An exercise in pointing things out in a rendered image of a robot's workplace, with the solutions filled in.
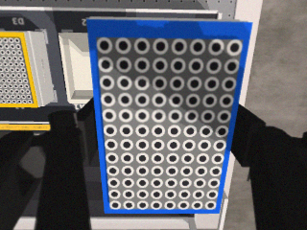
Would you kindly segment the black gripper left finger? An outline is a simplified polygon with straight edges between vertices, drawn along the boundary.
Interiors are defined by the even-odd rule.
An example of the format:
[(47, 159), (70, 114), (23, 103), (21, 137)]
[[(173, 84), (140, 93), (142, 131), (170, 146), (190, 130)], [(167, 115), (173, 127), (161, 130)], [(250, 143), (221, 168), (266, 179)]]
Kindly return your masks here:
[(98, 149), (94, 97), (48, 120), (44, 134), (0, 138), (0, 230), (14, 229), (41, 180), (34, 230), (92, 230), (83, 166)]

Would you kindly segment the white one-well reservoir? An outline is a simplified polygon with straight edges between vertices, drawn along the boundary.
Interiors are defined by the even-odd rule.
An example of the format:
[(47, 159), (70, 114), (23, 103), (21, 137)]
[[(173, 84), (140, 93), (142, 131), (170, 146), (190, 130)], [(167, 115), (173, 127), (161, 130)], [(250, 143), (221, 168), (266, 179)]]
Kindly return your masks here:
[(87, 33), (59, 33), (68, 102), (86, 104), (93, 97)]

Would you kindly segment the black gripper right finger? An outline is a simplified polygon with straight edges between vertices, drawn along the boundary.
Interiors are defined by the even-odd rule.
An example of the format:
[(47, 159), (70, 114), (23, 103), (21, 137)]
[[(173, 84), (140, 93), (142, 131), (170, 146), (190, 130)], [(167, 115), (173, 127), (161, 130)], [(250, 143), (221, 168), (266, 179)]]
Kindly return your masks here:
[(292, 137), (239, 104), (230, 151), (249, 167), (256, 230), (307, 230), (307, 131)]

